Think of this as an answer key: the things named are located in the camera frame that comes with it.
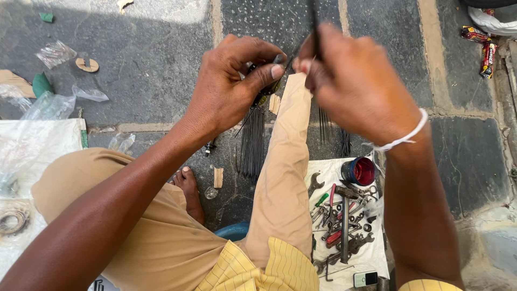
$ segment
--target forearm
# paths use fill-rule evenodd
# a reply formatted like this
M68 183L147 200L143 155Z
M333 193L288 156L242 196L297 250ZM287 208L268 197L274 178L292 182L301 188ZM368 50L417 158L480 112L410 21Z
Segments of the forearm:
M173 127L142 156L66 208L20 256L0 290L86 289L167 179L205 139L210 137L185 122Z
M403 143L387 152L386 235L397 265L398 287L427 278L462 288L458 239L430 130L427 124L413 138L416 143Z

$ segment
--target yellow striped shirt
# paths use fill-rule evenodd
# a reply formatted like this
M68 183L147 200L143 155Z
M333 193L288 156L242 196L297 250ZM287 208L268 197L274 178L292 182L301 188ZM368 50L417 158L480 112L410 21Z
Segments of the yellow striped shirt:
M196 291L316 291L320 280L311 260L294 246L269 237L270 255L266 270L250 261L231 241L224 246L217 263ZM435 280L407 282L399 291L461 291L454 285Z

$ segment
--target mobile phone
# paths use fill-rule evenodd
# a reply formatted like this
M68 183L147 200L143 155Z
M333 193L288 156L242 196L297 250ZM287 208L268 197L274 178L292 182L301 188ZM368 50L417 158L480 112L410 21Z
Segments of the mobile phone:
M377 272L369 271L354 274L354 287L377 284Z

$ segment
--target green screwdriver handle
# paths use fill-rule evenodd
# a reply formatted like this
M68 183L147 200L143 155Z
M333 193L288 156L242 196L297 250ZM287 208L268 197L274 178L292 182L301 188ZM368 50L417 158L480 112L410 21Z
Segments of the green screwdriver handle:
M323 203L323 201L325 201L325 199L327 199L328 197L328 193L325 193L319 200L318 202L314 205L316 207L319 207L321 205L321 203Z

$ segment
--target fingernail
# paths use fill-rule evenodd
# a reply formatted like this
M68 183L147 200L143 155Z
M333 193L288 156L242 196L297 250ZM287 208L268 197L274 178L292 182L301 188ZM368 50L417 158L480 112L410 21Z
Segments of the fingernail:
M274 65L271 68L271 76L273 79L280 78L284 74L284 66L282 65Z
M300 64L301 71L308 75L311 70L311 63L312 62L310 60L301 61L301 64Z

